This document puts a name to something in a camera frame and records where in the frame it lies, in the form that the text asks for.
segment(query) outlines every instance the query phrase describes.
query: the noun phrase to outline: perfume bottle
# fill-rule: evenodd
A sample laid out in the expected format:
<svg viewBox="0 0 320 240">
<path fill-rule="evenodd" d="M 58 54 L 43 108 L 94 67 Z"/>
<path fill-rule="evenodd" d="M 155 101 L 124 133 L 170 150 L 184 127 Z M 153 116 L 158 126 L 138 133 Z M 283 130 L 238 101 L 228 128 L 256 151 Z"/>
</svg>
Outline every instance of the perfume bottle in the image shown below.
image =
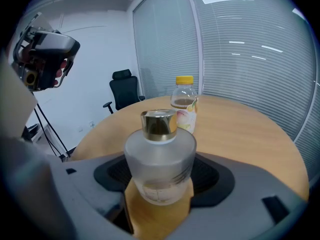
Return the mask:
<svg viewBox="0 0 320 240">
<path fill-rule="evenodd" d="M 149 203 L 170 205 L 185 193 L 195 159 L 194 136 L 177 128 L 177 113 L 158 109 L 141 113 L 142 129 L 124 145 L 132 179 Z"/>
</svg>

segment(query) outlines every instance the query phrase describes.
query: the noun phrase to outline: wall outlet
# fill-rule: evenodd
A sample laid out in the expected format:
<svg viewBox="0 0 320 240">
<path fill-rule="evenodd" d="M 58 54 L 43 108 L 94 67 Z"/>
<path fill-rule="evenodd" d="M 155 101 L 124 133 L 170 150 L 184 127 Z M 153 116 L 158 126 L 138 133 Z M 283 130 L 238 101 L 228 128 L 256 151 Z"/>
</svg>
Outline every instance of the wall outlet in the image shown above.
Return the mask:
<svg viewBox="0 0 320 240">
<path fill-rule="evenodd" d="M 93 128 L 93 127 L 95 127 L 95 122 L 94 121 L 90 121 L 89 125 L 90 125 L 91 128 Z"/>
</svg>

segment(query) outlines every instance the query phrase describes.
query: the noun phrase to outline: gold bottle cap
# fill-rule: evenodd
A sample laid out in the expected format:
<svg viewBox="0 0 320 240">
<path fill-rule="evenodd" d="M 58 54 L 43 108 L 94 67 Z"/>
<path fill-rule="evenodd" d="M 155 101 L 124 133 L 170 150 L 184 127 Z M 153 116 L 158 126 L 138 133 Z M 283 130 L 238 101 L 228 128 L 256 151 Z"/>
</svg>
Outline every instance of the gold bottle cap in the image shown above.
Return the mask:
<svg viewBox="0 0 320 240">
<path fill-rule="evenodd" d="M 168 141 L 177 134 L 177 113 L 171 109 L 149 110 L 141 113 L 142 131 L 147 140 Z"/>
</svg>

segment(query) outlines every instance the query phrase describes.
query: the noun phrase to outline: black cable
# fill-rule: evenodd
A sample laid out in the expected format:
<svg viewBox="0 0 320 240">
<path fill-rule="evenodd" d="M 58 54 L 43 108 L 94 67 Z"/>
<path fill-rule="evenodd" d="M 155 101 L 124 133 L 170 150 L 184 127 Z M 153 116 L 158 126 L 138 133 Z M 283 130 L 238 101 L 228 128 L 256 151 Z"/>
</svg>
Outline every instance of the black cable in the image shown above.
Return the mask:
<svg viewBox="0 0 320 240">
<path fill-rule="evenodd" d="M 53 145 L 53 143 L 51 142 L 51 140 L 49 139 L 50 144 L 55 148 L 56 151 L 58 151 L 59 155 L 61 156 L 61 153 L 59 152 L 59 150 L 55 147 L 55 145 Z"/>
<path fill-rule="evenodd" d="M 62 146 L 64 147 L 66 154 L 68 157 L 70 157 L 70 155 L 68 154 L 68 150 L 65 146 L 65 144 L 62 142 L 62 140 L 60 139 L 59 135 L 57 134 L 57 132 L 55 131 L 55 129 L 52 127 L 52 125 L 50 124 L 50 122 L 48 121 L 48 119 L 46 118 L 44 112 L 42 111 L 41 107 L 39 106 L 39 103 L 37 104 L 38 109 L 40 110 L 41 114 L 43 115 L 44 119 L 46 120 L 46 122 L 48 123 L 48 125 L 51 127 L 51 129 L 53 130 L 54 134 L 57 136 L 57 138 L 59 139 L 59 141 L 61 142 Z"/>
<path fill-rule="evenodd" d="M 41 120 L 40 120 L 40 117 L 39 117 L 36 109 L 34 109 L 34 112 L 35 112 L 36 117 L 38 118 L 38 121 L 39 121 L 40 125 L 41 125 L 41 128 L 42 128 L 42 130 L 43 130 L 44 136 L 45 136 L 46 140 L 48 141 L 50 148 L 52 149 L 52 152 L 53 152 L 54 155 L 57 157 L 57 154 L 55 153 L 54 149 L 52 148 L 51 142 L 50 142 L 50 140 L 48 139 L 48 137 L 47 137 L 47 135 L 46 135 L 45 129 L 44 129 L 43 125 L 42 125 L 42 122 L 41 122 Z"/>
</svg>

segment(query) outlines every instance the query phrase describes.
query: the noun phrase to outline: black rubber pad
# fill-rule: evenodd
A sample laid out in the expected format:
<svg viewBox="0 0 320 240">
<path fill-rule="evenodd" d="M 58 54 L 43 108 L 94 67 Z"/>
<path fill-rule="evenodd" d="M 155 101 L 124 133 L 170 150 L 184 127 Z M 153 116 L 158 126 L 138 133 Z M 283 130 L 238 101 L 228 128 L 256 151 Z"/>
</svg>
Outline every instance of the black rubber pad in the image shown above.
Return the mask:
<svg viewBox="0 0 320 240">
<path fill-rule="evenodd" d="M 271 215 L 275 224 L 278 224 L 289 214 L 288 209 L 284 206 L 279 197 L 277 197 L 276 195 L 265 197 L 262 199 L 262 202 L 268 210 L 269 214 Z"/>
<path fill-rule="evenodd" d="M 77 171 L 75 170 L 75 169 L 73 169 L 73 168 L 68 168 L 68 169 L 66 169 L 66 173 L 67 174 L 73 174 L 73 173 L 76 173 Z"/>
<path fill-rule="evenodd" d="M 108 191 L 124 193 L 132 178 L 125 155 L 97 167 L 94 178 Z M 228 168 L 199 154 L 195 155 L 191 179 L 194 192 L 190 202 L 191 208 L 216 206 L 235 186 L 235 178 Z"/>
</svg>

